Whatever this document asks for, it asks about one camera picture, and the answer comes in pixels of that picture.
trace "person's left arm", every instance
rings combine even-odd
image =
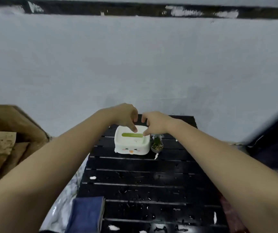
[[[0,180],[0,233],[38,232],[63,188],[112,124],[136,132],[130,104],[101,109],[33,153]]]

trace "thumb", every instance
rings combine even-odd
[[[150,135],[150,134],[151,134],[150,127],[148,127],[148,129],[143,132],[143,136],[147,136],[147,135]]]
[[[137,131],[138,131],[132,120],[129,121],[128,127],[129,127],[129,129],[132,130],[133,132],[137,132]]]

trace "blue cloth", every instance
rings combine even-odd
[[[97,233],[100,231],[104,197],[75,198],[65,233]]]

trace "slatted wooden table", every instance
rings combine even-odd
[[[173,116],[196,127],[193,117]],[[137,125],[141,123],[139,115]],[[102,233],[229,232],[218,192],[192,156],[165,134],[164,150],[125,155],[114,152],[111,126],[90,153],[78,197],[106,198]]]

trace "table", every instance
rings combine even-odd
[[[172,116],[195,126],[191,116]],[[141,123],[139,115],[136,125]],[[104,196],[101,233],[229,232],[218,190],[192,156],[165,134],[164,149],[147,155],[114,152],[117,126],[90,153],[77,197]]]

